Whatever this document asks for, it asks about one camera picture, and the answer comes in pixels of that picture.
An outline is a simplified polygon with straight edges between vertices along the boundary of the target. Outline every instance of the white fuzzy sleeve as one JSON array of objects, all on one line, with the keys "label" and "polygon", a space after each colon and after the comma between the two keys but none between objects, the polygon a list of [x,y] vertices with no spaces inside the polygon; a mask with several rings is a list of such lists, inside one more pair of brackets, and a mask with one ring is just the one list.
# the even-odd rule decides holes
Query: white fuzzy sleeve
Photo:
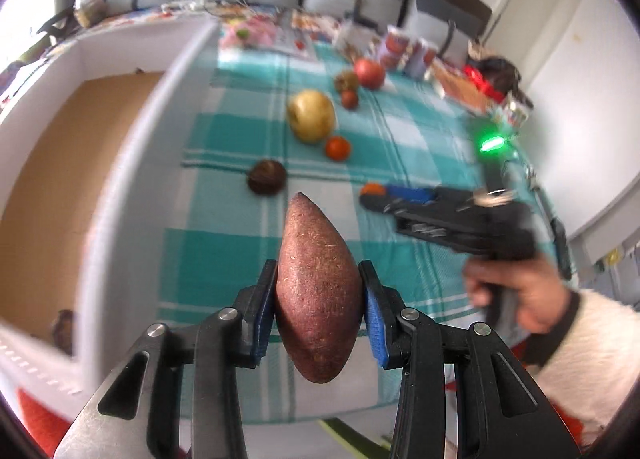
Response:
[{"label": "white fuzzy sleeve", "polygon": [[571,329],[535,378],[568,414],[606,426],[640,375],[640,314],[594,291],[580,295]]}]

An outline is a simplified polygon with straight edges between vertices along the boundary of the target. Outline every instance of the silver bolt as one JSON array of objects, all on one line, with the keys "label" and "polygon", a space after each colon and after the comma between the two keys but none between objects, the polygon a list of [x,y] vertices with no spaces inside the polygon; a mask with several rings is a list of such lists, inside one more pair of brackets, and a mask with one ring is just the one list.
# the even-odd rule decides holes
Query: silver bolt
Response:
[{"label": "silver bolt", "polygon": [[218,313],[218,318],[221,320],[233,320],[236,316],[238,316],[238,311],[233,307],[225,307]]},{"label": "silver bolt", "polygon": [[160,336],[161,334],[164,334],[165,330],[166,327],[164,324],[151,324],[146,330],[146,333],[149,336]]},{"label": "silver bolt", "polygon": [[479,336],[489,336],[489,334],[491,334],[491,327],[483,322],[477,323],[474,325],[474,333]]},{"label": "silver bolt", "polygon": [[418,313],[418,310],[414,309],[413,307],[405,307],[400,312],[400,315],[405,320],[417,320],[418,316],[420,316],[420,313]]}]

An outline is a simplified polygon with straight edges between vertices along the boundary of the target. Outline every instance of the checkered tablecloth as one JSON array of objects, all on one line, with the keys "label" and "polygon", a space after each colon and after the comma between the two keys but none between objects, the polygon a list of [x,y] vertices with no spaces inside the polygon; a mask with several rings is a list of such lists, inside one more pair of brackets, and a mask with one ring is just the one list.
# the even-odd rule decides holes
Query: checkered tablecloth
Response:
[{"label": "checkered tablecloth", "polygon": [[[466,112],[441,100],[428,84],[390,74],[383,89],[360,91],[355,112],[340,106],[332,78],[347,64],[318,46],[319,62],[264,52],[222,52],[219,70],[184,150],[177,221],[167,230],[158,317],[170,325],[200,322],[252,285],[265,259],[276,259],[287,201],[304,192],[347,241],[356,261],[373,261],[385,285],[437,322],[460,327],[481,319],[468,304],[461,277],[466,255],[397,235],[389,216],[358,204],[363,183],[474,188],[479,171],[463,121]],[[286,123],[286,103],[302,89],[334,102],[335,134],[352,145],[343,164],[322,144],[300,143]],[[250,192],[246,171],[273,158],[287,168],[284,192]],[[552,254],[545,222],[512,165],[519,198],[534,211],[541,248]],[[309,383],[292,366],[274,327],[262,365],[238,370],[245,423],[327,416],[393,403],[399,372],[373,360],[364,326],[343,372],[326,385]]]}]

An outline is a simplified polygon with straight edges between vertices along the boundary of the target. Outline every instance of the small orange fruit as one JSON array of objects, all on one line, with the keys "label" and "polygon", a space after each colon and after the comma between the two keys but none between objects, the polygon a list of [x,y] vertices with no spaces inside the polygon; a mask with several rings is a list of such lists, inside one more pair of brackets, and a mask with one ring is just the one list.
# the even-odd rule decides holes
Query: small orange fruit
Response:
[{"label": "small orange fruit", "polygon": [[360,103],[358,93],[355,90],[343,90],[340,94],[340,101],[342,102],[342,106],[347,110],[357,108]]},{"label": "small orange fruit", "polygon": [[344,161],[351,155],[351,143],[340,135],[334,135],[326,140],[324,153],[334,161]]},{"label": "small orange fruit", "polygon": [[360,188],[360,195],[385,195],[386,188],[380,183],[367,183]]}]

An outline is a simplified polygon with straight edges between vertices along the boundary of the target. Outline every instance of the green light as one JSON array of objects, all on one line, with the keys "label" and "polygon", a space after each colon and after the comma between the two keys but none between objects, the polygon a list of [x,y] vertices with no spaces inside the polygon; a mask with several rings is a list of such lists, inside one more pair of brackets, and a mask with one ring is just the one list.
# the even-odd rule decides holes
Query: green light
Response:
[{"label": "green light", "polygon": [[504,147],[505,141],[501,135],[495,135],[494,137],[490,137],[486,141],[482,142],[480,146],[480,152],[491,152],[492,150],[498,150],[499,148]]}]

